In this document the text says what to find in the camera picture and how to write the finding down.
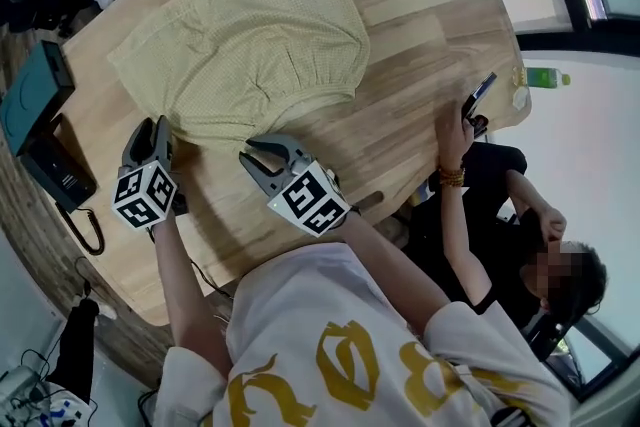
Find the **shirt sleeve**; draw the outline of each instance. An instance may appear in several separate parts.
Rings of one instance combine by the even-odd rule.
[[[569,425],[566,391],[498,302],[482,316],[464,303],[445,306],[427,324],[423,341],[434,356],[469,367],[478,382],[506,405],[527,412],[537,426]]]
[[[183,347],[167,353],[154,427],[193,427],[222,400],[227,381],[207,360]]]

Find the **white t-shirt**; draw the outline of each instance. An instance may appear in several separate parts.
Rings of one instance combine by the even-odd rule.
[[[489,426],[509,406],[569,425],[565,393],[498,303],[438,311],[422,339],[346,244],[252,271],[235,296],[228,381],[197,354],[167,354],[155,427]]]

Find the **person in black shirt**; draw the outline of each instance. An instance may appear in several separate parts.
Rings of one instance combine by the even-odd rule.
[[[452,116],[449,115],[447,130],[454,131]],[[473,138],[473,130],[466,120],[464,125],[459,119],[457,123],[455,130]],[[478,313],[497,300],[520,329],[540,308],[552,313],[559,323],[574,323],[600,304],[607,282],[605,266],[593,248],[580,242],[562,241],[566,220],[524,177],[527,163],[522,152],[466,141],[468,151],[459,156],[461,161],[447,162],[443,159],[456,160],[458,156],[443,157],[442,144],[446,143],[442,141],[446,137],[440,123],[442,174],[450,177],[452,171],[462,168],[464,186],[469,187],[462,199],[466,223],[463,228],[456,227],[466,233],[457,232],[453,236],[460,237],[464,246],[467,238],[464,235],[468,234],[467,246],[462,251],[477,257],[491,286],[483,297],[474,301],[467,288],[478,279],[478,272],[468,263],[467,255],[460,258],[449,254],[453,250],[447,251],[440,171],[429,178],[429,188],[436,194],[416,207],[412,214],[405,252],[414,263],[429,274],[452,301],[467,302]],[[497,219],[500,207],[508,198],[513,201],[519,224]]]

